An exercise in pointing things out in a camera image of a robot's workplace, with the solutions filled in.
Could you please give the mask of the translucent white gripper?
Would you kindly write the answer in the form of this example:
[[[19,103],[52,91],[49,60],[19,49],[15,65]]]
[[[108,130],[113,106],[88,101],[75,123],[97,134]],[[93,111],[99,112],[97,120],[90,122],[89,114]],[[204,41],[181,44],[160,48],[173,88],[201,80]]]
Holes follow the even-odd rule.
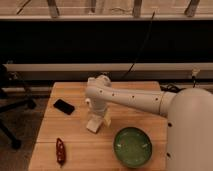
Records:
[[[107,102],[103,100],[94,100],[90,102],[91,110],[94,114],[104,117],[105,126],[111,125],[111,116],[107,111]]]

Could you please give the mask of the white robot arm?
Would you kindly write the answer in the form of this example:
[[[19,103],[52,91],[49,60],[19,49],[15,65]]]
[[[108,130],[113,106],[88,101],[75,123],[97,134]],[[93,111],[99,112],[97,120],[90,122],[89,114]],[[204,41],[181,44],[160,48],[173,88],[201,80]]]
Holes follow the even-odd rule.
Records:
[[[100,75],[88,79],[85,95],[96,115],[104,115],[112,102],[165,117],[166,171],[213,171],[213,93],[117,89]]]

